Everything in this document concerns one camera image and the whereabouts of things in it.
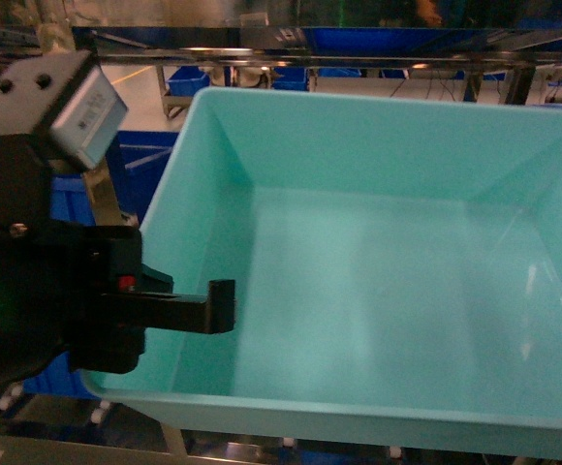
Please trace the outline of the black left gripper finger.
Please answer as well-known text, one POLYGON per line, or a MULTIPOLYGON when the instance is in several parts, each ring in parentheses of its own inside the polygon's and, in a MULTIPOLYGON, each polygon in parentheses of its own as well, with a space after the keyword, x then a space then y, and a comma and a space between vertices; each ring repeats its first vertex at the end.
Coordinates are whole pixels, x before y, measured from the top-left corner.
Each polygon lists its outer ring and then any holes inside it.
POLYGON ((206 295, 146 294, 143 326, 199 334, 234 330, 235 280, 212 280, 206 295))

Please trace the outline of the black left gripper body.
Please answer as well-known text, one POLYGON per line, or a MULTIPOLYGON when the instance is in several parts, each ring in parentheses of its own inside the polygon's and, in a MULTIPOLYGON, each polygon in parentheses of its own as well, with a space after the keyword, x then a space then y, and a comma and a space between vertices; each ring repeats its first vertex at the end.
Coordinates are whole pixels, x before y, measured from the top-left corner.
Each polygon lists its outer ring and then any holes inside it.
POLYGON ((139 230, 51 214, 60 172, 81 173, 49 129, 98 66, 87 51, 15 62, 0 75, 0 385, 72 369, 126 373, 144 350, 144 296, 168 279, 142 264, 139 230))

